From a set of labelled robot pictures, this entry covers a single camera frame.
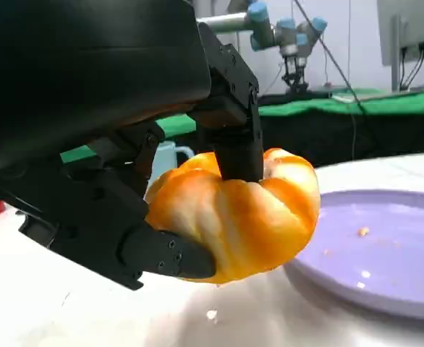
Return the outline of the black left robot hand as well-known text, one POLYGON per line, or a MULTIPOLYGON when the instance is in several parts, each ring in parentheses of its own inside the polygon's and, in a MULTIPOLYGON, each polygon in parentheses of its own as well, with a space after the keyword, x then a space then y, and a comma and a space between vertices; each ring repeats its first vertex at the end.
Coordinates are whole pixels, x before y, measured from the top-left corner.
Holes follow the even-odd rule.
POLYGON ((143 272, 210 278, 204 246, 145 221, 157 120, 186 113, 225 179, 256 182, 257 92, 188 1, 0 1, 0 200, 28 238, 132 290, 143 272))

